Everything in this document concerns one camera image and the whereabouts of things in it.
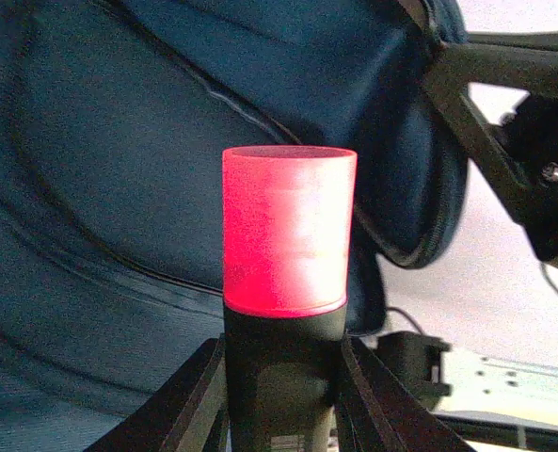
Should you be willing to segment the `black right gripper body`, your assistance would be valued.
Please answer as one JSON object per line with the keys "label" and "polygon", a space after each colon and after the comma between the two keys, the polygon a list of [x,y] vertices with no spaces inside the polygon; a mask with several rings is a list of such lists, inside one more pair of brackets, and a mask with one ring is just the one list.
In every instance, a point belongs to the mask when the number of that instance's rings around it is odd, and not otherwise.
{"label": "black right gripper body", "polygon": [[529,183],[520,224],[537,259],[558,268],[558,100],[529,95],[499,132]]}

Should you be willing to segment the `red capped marker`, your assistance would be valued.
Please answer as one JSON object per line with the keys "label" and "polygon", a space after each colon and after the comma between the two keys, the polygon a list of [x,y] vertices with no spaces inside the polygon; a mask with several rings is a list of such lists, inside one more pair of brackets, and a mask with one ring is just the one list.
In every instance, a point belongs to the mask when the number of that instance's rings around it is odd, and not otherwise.
{"label": "red capped marker", "polygon": [[357,156],[222,155],[226,373],[235,451],[323,451],[345,331]]}

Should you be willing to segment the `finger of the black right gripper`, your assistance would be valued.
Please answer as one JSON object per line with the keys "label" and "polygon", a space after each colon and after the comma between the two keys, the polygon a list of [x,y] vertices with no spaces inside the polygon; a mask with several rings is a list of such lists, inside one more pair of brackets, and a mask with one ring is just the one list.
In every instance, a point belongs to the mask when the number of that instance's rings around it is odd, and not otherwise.
{"label": "finger of the black right gripper", "polygon": [[425,80],[423,88],[509,217],[516,224],[526,225],[531,185],[491,132],[490,123],[470,98],[468,86]]}
{"label": "finger of the black right gripper", "polygon": [[558,32],[471,33],[466,42],[444,47],[436,73],[456,84],[523,89],[558,100]]}

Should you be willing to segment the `navy blue student backpack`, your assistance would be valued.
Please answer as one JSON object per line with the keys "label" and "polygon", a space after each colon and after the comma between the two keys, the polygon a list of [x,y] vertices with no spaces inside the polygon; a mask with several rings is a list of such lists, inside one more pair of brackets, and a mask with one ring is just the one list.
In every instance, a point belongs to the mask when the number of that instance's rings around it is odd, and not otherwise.
{"label": "navy blue student backpack", "polygon": [[467,162],[422,93],[454,1],[0,1],[0,451],[80,451],[222,332],[221,155],[359,157],[346,328],[430,265]]}

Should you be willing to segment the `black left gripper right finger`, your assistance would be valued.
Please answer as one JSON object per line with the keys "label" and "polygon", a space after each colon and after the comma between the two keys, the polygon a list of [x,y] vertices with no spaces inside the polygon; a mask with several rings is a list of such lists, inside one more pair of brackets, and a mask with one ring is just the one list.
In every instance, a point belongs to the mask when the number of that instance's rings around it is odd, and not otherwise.
{"label": "black left gripper right finger", "polygon": [[421,406],[358,338],[344,338],[341,354],[335,405],[341,451],[472,450]]}

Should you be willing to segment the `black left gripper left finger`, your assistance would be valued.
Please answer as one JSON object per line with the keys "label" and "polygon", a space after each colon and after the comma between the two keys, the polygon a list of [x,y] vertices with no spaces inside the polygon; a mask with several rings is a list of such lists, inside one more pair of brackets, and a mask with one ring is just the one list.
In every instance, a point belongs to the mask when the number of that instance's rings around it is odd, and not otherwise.
{"label": "black left gripper left finger", "polygon": [[140,408],[88,451],[224,451],[225,340],[206,340]]}

